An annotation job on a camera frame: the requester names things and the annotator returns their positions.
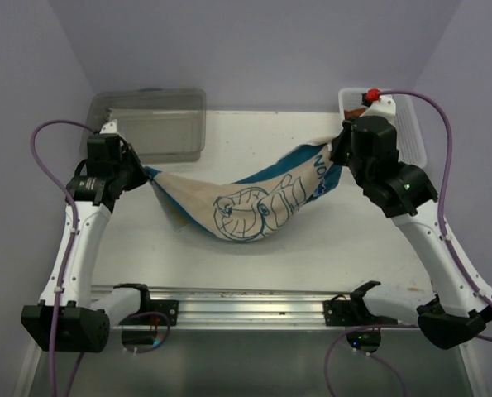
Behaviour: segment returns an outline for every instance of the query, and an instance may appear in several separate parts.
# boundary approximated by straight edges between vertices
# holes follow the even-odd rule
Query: plastic container
[[[86,123],[99,130],[112,119],[117,119],[119,132],[146,164],[196,161],[205,147],[205,92],[201,89],[96,95]]]
[[[339,91],[339,113],[344,120],[346,110],[363,108],[361,94],[369,88],[344,88]],[[423,144],[417,114],[414,111],[413,101],[407,95],[393,95],[396,102],[396,117],[394,126],[398,132],[397,148],[401,161],[424,168],[428,163],[426,149]]]

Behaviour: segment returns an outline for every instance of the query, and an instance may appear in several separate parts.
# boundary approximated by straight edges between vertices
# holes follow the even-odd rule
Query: white plastic basket
[[[361,93],[369,88],[344,88],[339,91],[339,114],[344,120],[345,110],[363,108],[361,105]],[[428,163],[426,149],[420,133],[417,114],[414,111],[413,101],[407,95],[393,95],[396,102],[396,117],[394,126],[398,132],[397,148],[400,152],[400,160],[424,168]]]

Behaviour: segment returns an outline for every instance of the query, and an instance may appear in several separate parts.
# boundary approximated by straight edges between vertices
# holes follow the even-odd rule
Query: brown object in basket
[[[350,120],[351,118],[356,118],[359,117],[363,114],[363,112],[367,110],[367,108],[359,108],[359,109],[354,109],[354,110],[346,110],[344,111],[345,113],[345,120]]]

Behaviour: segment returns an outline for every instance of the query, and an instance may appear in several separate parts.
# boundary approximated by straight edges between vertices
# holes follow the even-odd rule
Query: blue line drawing
[[[248,242],[268,236],[306,203],[308,195],[301,178],[283,176],[273,190],[258,186],[219,196],[213,203],[214,222],[229,240]]]

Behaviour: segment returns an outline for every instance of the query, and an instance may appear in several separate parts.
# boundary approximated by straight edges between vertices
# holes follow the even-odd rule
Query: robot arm
[[[343,122],[341,135],[332,142],[332,160],[351,170],[363,194],[406,236],[429,274],[433,294],[370,282],[355,290],[344,304],[361,317],[387,316],[417,324],[436,346],[454,347],[486,328],[492,308],[466,282],[445,238],[451,239],[466,272],[490,300],[492,288],[475,270],[449,227],[448,236],[442,236],[437,191],[424,171],[399,161],[396,129],[391,124],[394,100],[384,96],[365,103],[364,95],[363,102],[369,106],[367,111]]]
[[[115,121],[88,138],[85,165],[86,175],[76,172],[67,186],[79,215],[77,230],[73,230],[73,212],[68,205],[60,249],[40,301],[37,306],[24,306],[21,312],[21,323],[45,351],[49,348],[55,291],[59,288],[57,278],[74,232],[61,287],[56,351],[100,352],[111,327],[130,314],[149,311],[150,294],[145,285],[118,285],[110,295],[94,303],[90,294],[98,248],[115,201],[122,192],[143,185],[150,177],[131,146],[118,135]]]

